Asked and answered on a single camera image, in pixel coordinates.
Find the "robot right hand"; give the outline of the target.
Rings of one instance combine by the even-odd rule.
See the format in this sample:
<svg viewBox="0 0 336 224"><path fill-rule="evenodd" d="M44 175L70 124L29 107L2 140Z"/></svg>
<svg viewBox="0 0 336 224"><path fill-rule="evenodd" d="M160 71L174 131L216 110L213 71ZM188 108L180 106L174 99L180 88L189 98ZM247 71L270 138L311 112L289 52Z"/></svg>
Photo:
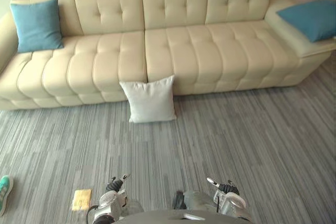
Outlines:
<svg viewBox="0 0 336 224"><path fill-rule="evenodd" d="M234 185L234 183L231 180L228 180L226 184L223 184L223 183L218 183L212 178L208 177L207 181L213 186L217 187L218 190L222 191L225 194L235 193L237 195L240 195L238 188Z"/></svg>

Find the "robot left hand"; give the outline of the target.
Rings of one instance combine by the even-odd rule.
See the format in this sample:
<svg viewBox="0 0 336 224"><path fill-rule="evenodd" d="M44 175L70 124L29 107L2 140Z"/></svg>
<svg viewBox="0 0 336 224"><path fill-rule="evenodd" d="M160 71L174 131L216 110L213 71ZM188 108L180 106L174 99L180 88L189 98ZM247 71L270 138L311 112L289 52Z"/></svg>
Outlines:
<svg viewBox="0 0 336 224"><path fill-rule="evenodd" d="M115 191L118 193L129 176L130 174L123 174L119 179L116 179L115 176L112 177L111 181L106 185L106 191Z"/></svg>

